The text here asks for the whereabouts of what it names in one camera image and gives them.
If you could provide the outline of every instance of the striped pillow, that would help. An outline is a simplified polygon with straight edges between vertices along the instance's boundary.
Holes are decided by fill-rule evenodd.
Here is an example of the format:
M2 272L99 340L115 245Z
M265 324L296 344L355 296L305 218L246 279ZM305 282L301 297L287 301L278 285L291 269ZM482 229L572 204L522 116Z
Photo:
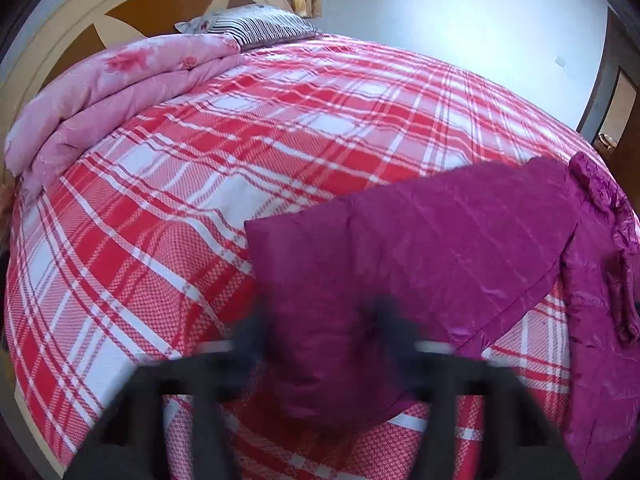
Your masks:
M288 41L308 40L319 34L317 28L286 10L251 4L210 12L190 22L175 24L183 34L230 34L242 52Z

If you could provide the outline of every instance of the bed sheet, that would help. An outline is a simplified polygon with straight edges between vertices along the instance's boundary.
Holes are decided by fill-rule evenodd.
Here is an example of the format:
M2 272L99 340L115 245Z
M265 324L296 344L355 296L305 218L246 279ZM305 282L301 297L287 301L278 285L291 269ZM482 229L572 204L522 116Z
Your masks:
M246 56L150 108L88 150L34 205L18 199L6 325L37 427L68 464L124 370L190 354L248 311L245 220L482 160L523 163L585 140L534 105L445 62L324 36ZM558 283L487 348L562 424L566 314ZM242 474L255 480L399 480L428 410L357 436L286 419L268 392L225 406ZM481 403L462 397L456 477L472 478ZM174 475L191 475L189 400L166 399Z

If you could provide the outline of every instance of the door frame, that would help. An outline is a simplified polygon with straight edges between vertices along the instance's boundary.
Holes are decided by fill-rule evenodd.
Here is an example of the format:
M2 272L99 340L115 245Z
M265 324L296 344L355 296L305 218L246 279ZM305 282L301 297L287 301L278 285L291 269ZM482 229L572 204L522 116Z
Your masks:
M613 100L623 72L640 94L640 49L626 30L622 20L609 7L607 31L598 75L589 101L576 130L593 144Z

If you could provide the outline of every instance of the flower pattern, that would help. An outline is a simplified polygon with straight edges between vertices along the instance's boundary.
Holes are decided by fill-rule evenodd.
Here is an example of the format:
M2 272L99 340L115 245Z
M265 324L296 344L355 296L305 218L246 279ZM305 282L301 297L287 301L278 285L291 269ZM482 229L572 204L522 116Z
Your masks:
M182 60L180 68L183 70L191 70L198 65L198 58L194 56L187 56Z
M150 48L124 48L105 60L106 72L131 72L136 67L144 70L150 54Z

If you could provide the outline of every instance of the wooden headboard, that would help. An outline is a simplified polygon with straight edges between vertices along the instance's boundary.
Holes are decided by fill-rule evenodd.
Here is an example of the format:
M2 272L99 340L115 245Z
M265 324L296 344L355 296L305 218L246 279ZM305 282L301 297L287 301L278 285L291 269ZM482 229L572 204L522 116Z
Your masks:
M37 92L112 44L176 33L174 23L248 3L291 10L286 0L67 0L44 23L0 88L0 140Z

